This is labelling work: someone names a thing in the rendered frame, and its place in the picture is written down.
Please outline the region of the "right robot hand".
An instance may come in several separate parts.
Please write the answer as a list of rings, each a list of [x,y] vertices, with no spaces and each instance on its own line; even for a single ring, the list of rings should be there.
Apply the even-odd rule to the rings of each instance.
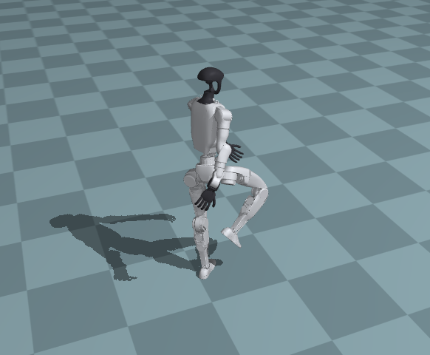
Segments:
[[[209,209],[209,206],[212,203],[212,201],[213,201],[212,207],[215,207],[215,204],[216,204],[216,199],[215,199],[216,194],[215,194],[215,191],[217,191],[217,189],[219,188],[220,183],[219,183],[219,185],[218,185],[217,188],[214,188],[214,187],[210,186],[212,179],[213,178],[211,178],[209,180],[209,182],[208,182],[208,185],[207,185],[208,188],[201,194],[201,197],[199,198],[199,200],[196,203],[194,203],[195,205],[197,205],[201,201],[201,199],[203,198],[202,201],[201,201],[201,203],[197,206],[199,208],[204,203],[204,201],[205,201],[205,203],[204,203],[203,207],[201,208],[201,210],[205,209],[205,207],[206,207],[206,205],[208,203],[208,205],[207,205],[207,207],[205,209],[207,211]]]

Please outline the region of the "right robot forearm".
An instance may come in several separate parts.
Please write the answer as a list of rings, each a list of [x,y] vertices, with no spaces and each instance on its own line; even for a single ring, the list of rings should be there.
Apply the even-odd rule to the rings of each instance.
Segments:
[[[217,158],[214,159],[215,161],[215,167],[214,167],[214,171],[213,171],[213,175],[212,175],[212,181],[210,186],[217,188],[221,179],[223,179],[224,177],[224,172],[225,171],[225,164],[228,161],[228,157],[231,153],[231,147],[229,145],[224,145],[220,152],[219,155],[217,156]]]

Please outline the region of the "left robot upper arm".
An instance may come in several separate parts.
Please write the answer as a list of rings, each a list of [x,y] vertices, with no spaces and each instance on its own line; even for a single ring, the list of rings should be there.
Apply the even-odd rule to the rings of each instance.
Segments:
[[[188,108],[189,108],[190,110],[191,110],[191,105],[192,105],[193,101],[194,101],[196,98],[199,98],[199,97],[195,97],[194,99],[192,99],[192,100],[190,100],[190,101],[188,102]]]

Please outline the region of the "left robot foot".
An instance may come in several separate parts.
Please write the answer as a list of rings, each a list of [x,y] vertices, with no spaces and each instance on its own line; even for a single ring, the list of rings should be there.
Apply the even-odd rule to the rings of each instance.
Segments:
[[[199,271],[199,278],[200,279],[203,279],[203,280],[207,279],[209,274],[213,271],[213,269],[216,265],[215,259],[209,259],[208,262],[209,262],[209,267],[205,268],[205,265],[204,265],[204,267],[201,268]]]

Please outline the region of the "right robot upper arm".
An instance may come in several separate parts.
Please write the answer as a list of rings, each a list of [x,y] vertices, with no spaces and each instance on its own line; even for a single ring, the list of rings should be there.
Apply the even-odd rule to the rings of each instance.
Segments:
[[[232,113],[228,109],[221,106],[216,107],[215,120],[217,122],[216,133],[216,151],[219,154],[221,148],[226,144],[229,136],[230,124],[232,121]]]

